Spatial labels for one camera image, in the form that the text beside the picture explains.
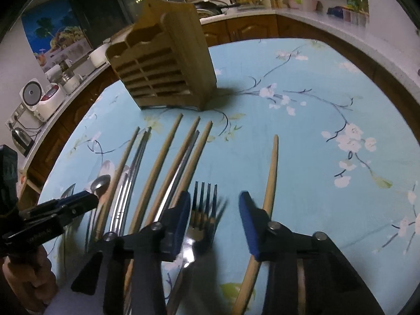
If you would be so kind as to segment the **person's left hand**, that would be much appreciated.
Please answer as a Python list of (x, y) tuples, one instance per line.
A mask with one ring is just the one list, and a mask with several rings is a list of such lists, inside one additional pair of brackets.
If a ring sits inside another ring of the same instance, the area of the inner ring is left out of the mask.
[(31, 260), (38, 264), (36, 270), (30, 265), (13, 263), (10, 257), (5, 257), (2, 272), (24, 309), (31, 314), (43, 314), (58, 292), (56, 275), (52, 272), (51, 261), (43, 246), (38, 248)]

